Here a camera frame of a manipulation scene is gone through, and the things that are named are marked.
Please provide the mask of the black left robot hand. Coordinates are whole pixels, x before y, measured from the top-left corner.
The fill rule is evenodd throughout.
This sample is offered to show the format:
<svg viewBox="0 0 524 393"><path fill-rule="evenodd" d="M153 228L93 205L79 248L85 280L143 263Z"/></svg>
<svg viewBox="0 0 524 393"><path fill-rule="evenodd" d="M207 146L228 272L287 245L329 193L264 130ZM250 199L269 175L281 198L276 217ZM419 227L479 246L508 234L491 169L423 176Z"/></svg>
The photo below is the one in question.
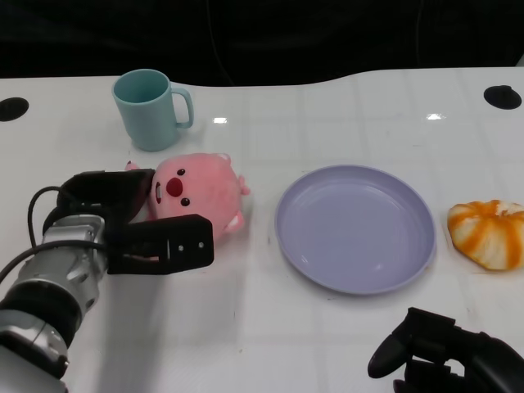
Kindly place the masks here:
<svg viewBox="0 0 524 393"><path fill-rule="evenodd" d="M53 213L97 215L109 225L124 225L146 220L153 169L92 171L76 174L61 186Z"/></svg>

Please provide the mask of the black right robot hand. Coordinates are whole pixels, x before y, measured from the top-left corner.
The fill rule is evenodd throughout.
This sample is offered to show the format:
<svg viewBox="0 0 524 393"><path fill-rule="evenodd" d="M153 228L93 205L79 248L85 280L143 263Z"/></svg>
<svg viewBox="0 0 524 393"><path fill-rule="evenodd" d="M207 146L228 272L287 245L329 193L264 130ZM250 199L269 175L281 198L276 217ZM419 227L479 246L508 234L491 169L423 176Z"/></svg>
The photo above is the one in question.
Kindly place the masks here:
<svg viewBox="0 0 524 393"><path fill-rule="evenodd" d="M523 358L509 344L414 307L374 352L368 375L382 378L401 366L395 392L523 391Z"/></svg>

